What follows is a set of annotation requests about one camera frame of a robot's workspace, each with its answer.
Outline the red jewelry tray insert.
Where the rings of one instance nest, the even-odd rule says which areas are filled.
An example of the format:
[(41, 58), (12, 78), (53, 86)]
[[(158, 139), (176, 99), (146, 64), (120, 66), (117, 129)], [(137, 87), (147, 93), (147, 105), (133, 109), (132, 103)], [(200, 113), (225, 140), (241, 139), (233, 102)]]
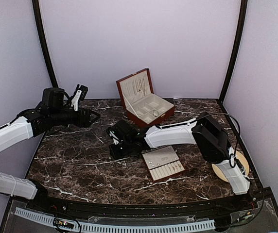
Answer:
[(160, 182), (185, 171), (172, 146), (145, 152), (143, 160), (153, 182)]

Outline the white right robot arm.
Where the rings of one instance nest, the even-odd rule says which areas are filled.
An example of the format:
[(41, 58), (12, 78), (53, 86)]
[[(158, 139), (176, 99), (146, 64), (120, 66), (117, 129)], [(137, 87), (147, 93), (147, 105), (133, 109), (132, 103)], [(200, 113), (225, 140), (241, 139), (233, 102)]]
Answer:
[(229, 181), (235, 195), (231, 206), (243, 210), (250, 203), (248, 194), (251, 181), (246, 169), (237, 158), (237, 148), (231, 145), (228, 134), (213, 118), (202, 112), (197, 118), (169, 125), (154, 125), (136, 130), (120, 120), (106, 130), (113, 143), (110, 155), (115, 159), (140, 156), (144, 150), (162, 146), (197, 145), (205, 161), (215, 164)]

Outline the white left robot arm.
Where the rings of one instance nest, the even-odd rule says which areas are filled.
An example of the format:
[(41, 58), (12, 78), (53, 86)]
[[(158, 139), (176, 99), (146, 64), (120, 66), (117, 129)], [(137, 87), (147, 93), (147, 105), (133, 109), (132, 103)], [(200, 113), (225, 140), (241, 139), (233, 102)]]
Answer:
[[(31, 109), (17, 114), (9, 123), (0, 127), (0, 152), (9, 147), (37, 137), (55, 126), (74, 125), (88, 128), (100, 118), (100, 114), (83, 107), (88, 87), (77, 85), (72, 96), (62, 88), (46, 88), (41, 102)], [(14, 177), (0, 172), (0, 193), (33, 200), (33, 204), (42, 212), (52, 208), (52, 200), (43, 193), (46, 189), (36, 181)]]

